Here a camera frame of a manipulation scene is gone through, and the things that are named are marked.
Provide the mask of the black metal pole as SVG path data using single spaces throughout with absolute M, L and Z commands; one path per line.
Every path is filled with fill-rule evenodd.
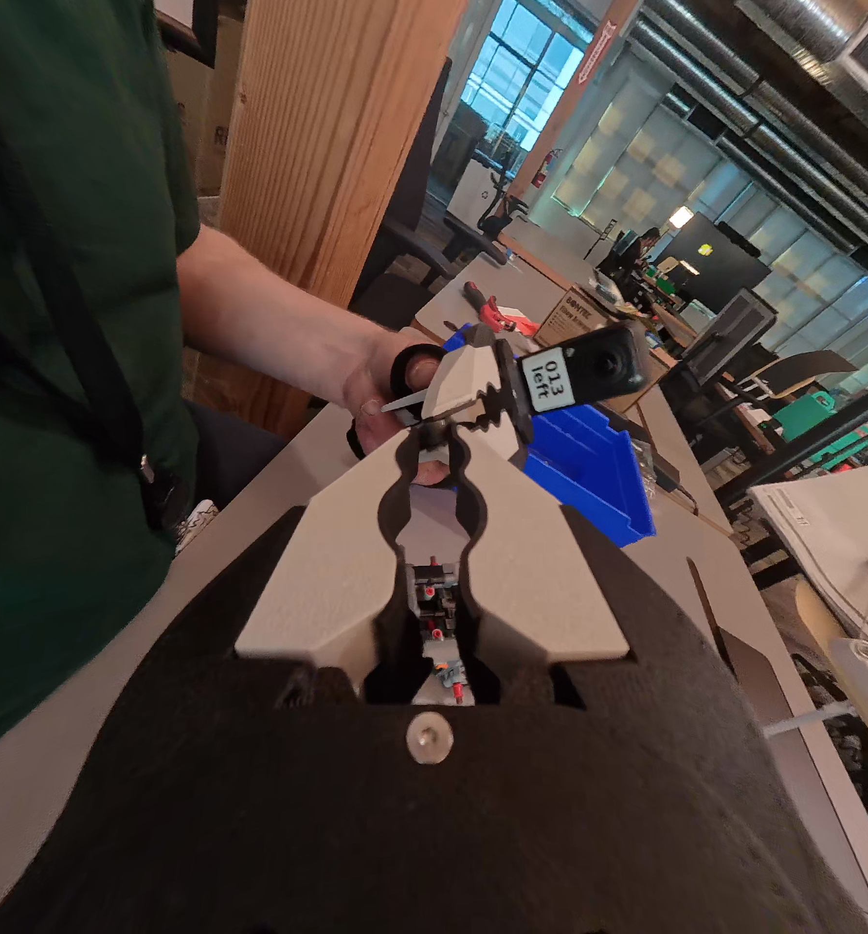
M 795 440 L 785 443 L 764 461 L 722 484 L 713 495 L 721 508 L 728 509 L 745 497 L 751 487 L 782 479 L 793 467 L 867 421 L 868 392 Z

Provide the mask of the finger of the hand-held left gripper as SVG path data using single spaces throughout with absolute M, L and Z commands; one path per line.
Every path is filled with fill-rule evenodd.
M 494 344 L 464 344 L 445 355 L 428 386 L 423 422 L 473 424 L 487 414 L 487 397 L 501 390 Z
M 489 449 L 499 461 L 511 463 L 520 455 L 520 442 L 510 417 L 501 417 L 498 424 L 486 428 L 469 422 L 453 422 L 460 454 L 460 463 L 470 463 L 479 449 Z

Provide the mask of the paned window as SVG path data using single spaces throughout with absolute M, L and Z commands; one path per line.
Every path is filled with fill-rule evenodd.
M 577 6 L 556 1 L 503 1 L 469 77 L 459 110 L 485 127 L 478 151 L 516 166 L 531 151 L 594 36 Z

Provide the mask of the clear plastic bags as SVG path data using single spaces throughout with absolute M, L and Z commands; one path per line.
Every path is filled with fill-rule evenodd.
M 638 470 L 647 500 L 653 503 L 658 490 L 658 475 L 654 464 L 654 452 L 650 443 L 647 441 L 633 437 L 631 443 L 638 462 Z

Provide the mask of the person's dark trousers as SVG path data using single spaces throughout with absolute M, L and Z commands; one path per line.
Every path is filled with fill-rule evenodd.
M 286 439 L 192 401 L 184 401 L 198 435 L 192 507 L 228 507 L 283 451 Z

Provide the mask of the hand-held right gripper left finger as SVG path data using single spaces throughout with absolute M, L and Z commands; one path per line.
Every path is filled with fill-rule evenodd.
M 239 657 L 338 669 L 372 702 L 412 700 L 421 634 L 398 536 L 419 455 L 420 431 L 404 429 L 297 511 L 235 642 Z

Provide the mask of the lego car model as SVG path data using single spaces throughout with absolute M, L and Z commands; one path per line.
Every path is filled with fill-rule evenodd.
M 422 654 L 430 672 L 419 687 L 414 705 L 460 707 L 474 697 L 456 640 L 459 584 L 456 563 L 431 555 L 426 563 L 408 566 L 409 607 L 418 620 Z

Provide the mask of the large black monitor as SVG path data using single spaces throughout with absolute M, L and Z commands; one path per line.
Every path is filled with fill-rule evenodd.
M 680 298 L 718 313 L 741 290 L 754 289 L 771 274 L 759 257 L 760 251 L 729 225 L 716 225 L 697 212 L 652 262 L 659 267 L 676 260 L 667 278 Z

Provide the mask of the silver air duct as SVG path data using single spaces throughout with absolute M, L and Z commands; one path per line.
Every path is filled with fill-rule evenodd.
M 735 6 L 868 128 L 868 92 L 839 64 L 868 2 L 737 1 Z

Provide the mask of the person's left hand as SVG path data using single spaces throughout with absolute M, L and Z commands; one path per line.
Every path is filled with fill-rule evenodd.
M 358 446 L 368 456 L 403 428 L 390 402 L 426 390 L 437 373 L 440 346 L 414 329 L 391 332 L 370 321 L 358 321 L 356 365 L 343 383 L 343 406 L 354 418 Z

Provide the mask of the white patterned object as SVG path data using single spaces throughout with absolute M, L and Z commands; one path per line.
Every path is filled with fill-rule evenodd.
M 200 501 L 175 530 L 175 556 L 179 556 L 219 515 L 209 498 Z

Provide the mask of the red hanging sign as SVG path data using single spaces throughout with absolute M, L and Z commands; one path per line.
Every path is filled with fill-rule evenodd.
M 606 55 L 619 31 L 619 23 L 611 18 L 607 18 L 603 26 L 597 30 L 576 72 L 578 86 L 582 86 L 595 75 L 600 61 Z

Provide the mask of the red handled tool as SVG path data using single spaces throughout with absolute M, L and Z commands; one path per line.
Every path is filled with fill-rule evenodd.
M 462 295 L 476 312 L 478 321 L 486 324 L 494 333 L 511 333 L 518 330 L 518 318 L 511 318 L 502 312 L 495 297 L 487 298 L 472 281 L 464 283 Z

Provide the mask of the person's left forearm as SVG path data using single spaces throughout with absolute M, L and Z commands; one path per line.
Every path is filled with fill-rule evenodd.
M 292 286 L 202 224 L 176 263 L 187 345 L 342 407 L 387 380 L 401 335 Z

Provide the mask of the blue plastic bin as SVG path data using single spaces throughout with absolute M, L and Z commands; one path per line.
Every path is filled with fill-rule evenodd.
M 500 415 L 520 442 L 512 463 L 618 546 L 655 529 L 628 430 L 596 405 L 640 388 L 647 362 L 635 327 L 619 323 L 513 358 Z

